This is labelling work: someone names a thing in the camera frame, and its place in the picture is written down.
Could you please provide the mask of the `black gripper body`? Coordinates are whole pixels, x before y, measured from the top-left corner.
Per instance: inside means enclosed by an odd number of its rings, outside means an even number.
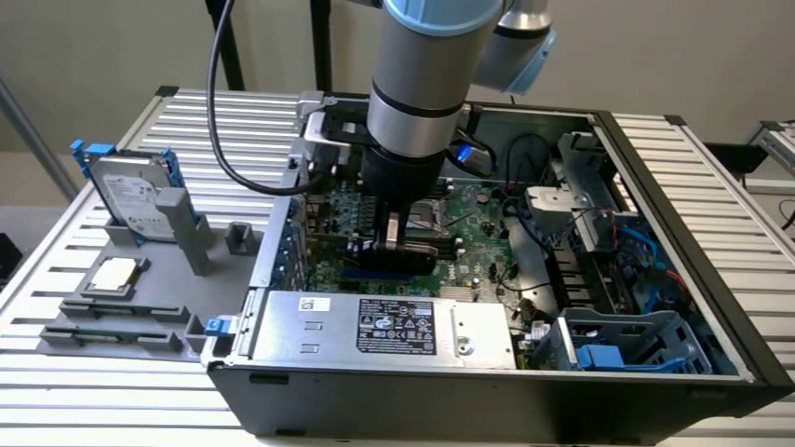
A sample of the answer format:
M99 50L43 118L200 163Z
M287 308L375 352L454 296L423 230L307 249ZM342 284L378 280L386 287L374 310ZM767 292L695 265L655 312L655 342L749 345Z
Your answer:
M376 214L404 212L436 187L444 163L443 153L426 157L394 154L382 146L367 146L362 159L362 180L375 197Z

